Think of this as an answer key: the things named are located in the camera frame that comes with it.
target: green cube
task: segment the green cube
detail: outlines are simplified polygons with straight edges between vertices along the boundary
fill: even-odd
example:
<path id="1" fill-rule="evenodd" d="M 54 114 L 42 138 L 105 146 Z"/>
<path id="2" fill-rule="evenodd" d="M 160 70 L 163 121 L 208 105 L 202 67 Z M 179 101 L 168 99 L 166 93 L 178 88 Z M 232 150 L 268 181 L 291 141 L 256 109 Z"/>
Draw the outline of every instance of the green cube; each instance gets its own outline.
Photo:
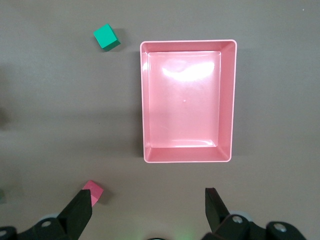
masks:
<path id="1" fill-rule="evenodd" d="M 110 51 L 120 44 L 119 39 L 109 24 L 96 30 L 93 35 L 100 47 L 105 51 Z"/>

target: gray floor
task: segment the gray floor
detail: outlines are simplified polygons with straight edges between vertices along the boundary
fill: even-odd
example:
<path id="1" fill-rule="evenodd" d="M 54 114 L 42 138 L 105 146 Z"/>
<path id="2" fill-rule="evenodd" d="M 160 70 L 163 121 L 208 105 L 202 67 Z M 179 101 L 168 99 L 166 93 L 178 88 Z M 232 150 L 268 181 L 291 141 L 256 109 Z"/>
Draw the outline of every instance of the gray floor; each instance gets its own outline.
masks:
<path id="1" fill-rule="evenodd" d="M 1 0 L 0 226 L 26 230 L 92 179 L 106 190 L 81 240 L 199 240 L 206 187 L 320 239 L 316 2 Z M 231 161 L 145 163 L 140 43 L 209 39 L 238 43 Z"/>

